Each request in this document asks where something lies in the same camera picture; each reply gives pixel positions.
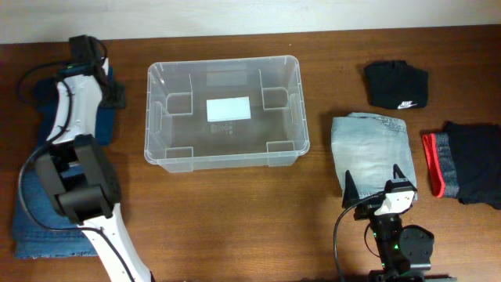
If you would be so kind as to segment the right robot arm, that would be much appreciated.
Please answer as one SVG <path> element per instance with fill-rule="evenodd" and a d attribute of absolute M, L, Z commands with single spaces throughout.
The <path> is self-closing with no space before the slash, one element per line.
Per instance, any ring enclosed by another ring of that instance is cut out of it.
<path fill-rule="evenodd" d="M 359 196 L 349 171 L 345 172 L 343 212 L 333 231 L 333 249 L 337 250 L 337 231 L 341 220 L 354 212 L 354 220 L 367 220 L 366 230 L 373 232 L 377 257 L 382 269 L 369 272 L 368 281 L 456 281 L 448 275 L 427 276 L 431 269 L 434 234 L 421 226 L 403 226 L 400 215 L 413 206 L 416 187 L 404 176 L 399 166 L 393 166 L 393 178 L 383 190 L 365 198 Z"/>

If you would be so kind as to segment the blue denim jeans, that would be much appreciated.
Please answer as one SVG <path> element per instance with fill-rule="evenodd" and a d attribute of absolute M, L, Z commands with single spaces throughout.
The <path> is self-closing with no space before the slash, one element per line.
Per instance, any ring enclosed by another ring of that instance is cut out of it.
<path fill-rule="evenodd" d="M 23 176 L 23 195 L 30 212 L 39 222 L 56 229 L 75 227 L 68 219 L 55 212 L 34 170 L 26 172 Z M 17 259 L 97 255 L 91 242 L 81 231 L 55 233 L 33 224 L 22 209 L 20 202 L 16 202 L 12 235 L 16 242 L 15 257 Z"/>

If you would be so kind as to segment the dark teal shirt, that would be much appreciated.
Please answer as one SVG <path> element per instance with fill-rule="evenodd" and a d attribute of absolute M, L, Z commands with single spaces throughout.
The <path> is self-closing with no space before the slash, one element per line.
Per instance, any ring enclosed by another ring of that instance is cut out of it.
<path fill-rule="evenodd" d="M 48 138 L 56 118 L 59 102 L 58 92 L 52 78 L 46 78 L 36 83 L 31 92 L 35 98 L 49 101 L 41 106 L 36 106 L 36 111 L 43 118 L 38 130 L 37 146 L 41 146 Z M 101 146 L 111 143 L 114 132 L 115 109 L 99 107 L 96 116 L 96 139 Z"/>

